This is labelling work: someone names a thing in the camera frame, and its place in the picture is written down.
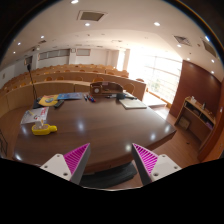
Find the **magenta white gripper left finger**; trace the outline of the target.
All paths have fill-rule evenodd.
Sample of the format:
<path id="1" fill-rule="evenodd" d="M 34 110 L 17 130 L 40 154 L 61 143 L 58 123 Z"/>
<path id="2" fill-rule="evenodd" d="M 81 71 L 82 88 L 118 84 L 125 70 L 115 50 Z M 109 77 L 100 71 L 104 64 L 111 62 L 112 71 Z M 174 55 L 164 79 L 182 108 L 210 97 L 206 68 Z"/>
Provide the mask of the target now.
<path id="1" fill-rule="evenodd" d="M 72 183 L 79 184 L 90 153 L 90 144 L 87 143 L 64 155 L 55 154 L 41 166 L 41 169 Z"/>

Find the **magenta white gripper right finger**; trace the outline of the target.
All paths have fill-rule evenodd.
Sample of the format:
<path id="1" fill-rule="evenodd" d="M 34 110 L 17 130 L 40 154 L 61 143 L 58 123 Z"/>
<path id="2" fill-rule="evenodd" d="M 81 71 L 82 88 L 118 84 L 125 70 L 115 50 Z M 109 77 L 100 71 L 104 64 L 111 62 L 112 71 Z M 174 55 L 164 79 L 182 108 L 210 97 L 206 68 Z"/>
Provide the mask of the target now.
<path id="1" fill-rule="evenodd" d="M 157 155 L 136 143 L 132 144 L 132 155 L 143 185 L 181 170 L 181 167 L 166 154 Z"/>

